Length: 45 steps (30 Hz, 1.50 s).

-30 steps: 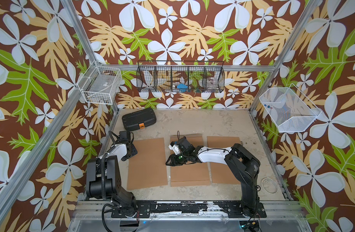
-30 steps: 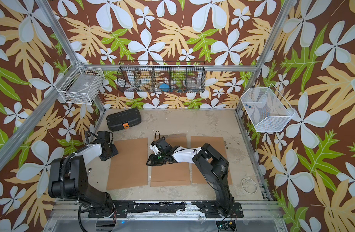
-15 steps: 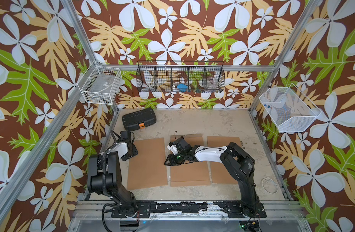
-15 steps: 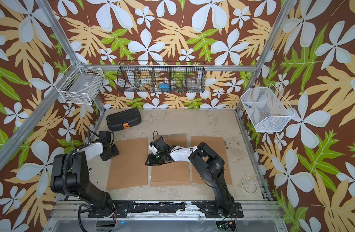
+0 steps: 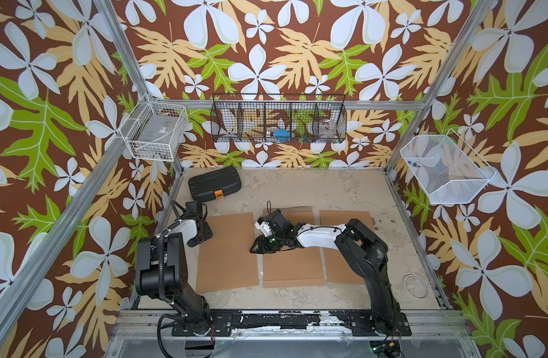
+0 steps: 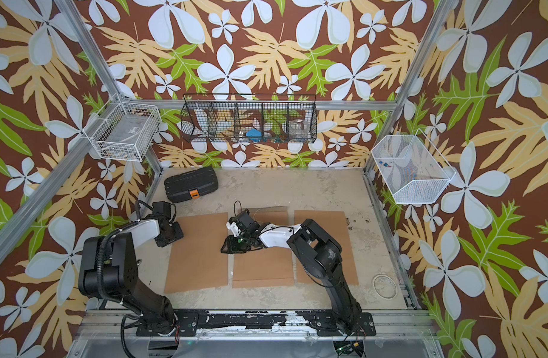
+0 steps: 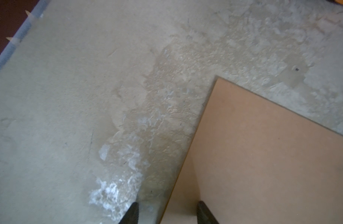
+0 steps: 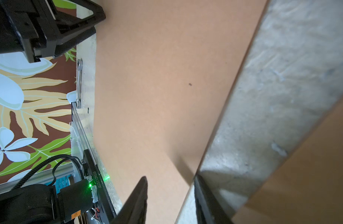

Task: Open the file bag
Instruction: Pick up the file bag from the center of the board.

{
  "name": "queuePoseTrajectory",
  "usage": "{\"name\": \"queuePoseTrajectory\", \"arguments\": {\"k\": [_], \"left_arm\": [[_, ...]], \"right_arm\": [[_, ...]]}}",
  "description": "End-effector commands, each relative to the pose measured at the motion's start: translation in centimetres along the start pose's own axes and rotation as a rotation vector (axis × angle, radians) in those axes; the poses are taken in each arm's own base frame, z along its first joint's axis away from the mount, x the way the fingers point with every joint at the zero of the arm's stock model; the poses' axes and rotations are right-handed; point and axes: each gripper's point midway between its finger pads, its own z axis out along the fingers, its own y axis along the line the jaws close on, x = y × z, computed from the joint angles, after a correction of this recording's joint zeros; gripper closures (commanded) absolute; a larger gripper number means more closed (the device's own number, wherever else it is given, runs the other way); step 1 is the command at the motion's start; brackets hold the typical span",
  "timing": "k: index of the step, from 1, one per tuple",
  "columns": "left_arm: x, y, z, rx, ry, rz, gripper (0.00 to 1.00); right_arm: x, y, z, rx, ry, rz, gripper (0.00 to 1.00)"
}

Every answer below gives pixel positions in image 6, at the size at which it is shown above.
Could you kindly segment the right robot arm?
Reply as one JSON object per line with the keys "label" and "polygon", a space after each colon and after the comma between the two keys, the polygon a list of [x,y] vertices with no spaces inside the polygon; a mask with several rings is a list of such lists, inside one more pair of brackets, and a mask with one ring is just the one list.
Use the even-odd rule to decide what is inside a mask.
{"label": "right robot arm", "polygon": [[221,253],[290,249],[312,282],[326,290],[338,331],[350,334],[357,329],[362,309],[343,273],[342,247],[314,220],[306,219],[300,225],[274,225],[257,222],[248,210],[242,210],[228,220],[226,227],[230,234]]}

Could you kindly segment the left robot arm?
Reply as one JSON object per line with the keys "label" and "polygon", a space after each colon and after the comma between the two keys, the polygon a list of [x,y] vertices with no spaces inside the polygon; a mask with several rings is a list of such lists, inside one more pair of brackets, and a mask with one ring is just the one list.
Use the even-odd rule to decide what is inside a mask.
{"label": "left robot arm", "polygon": [[167,297],[139,279],[135,250],[148,242],[163,248],[184,234],[176,221],[175,204],[156,201],[149,205],[139,200],[136,208],[141,207],[151,213],[84,242],[78,289],[88,298],[111,301],[132,311],[145,332],[168,336],[177,326],[174,310]]}

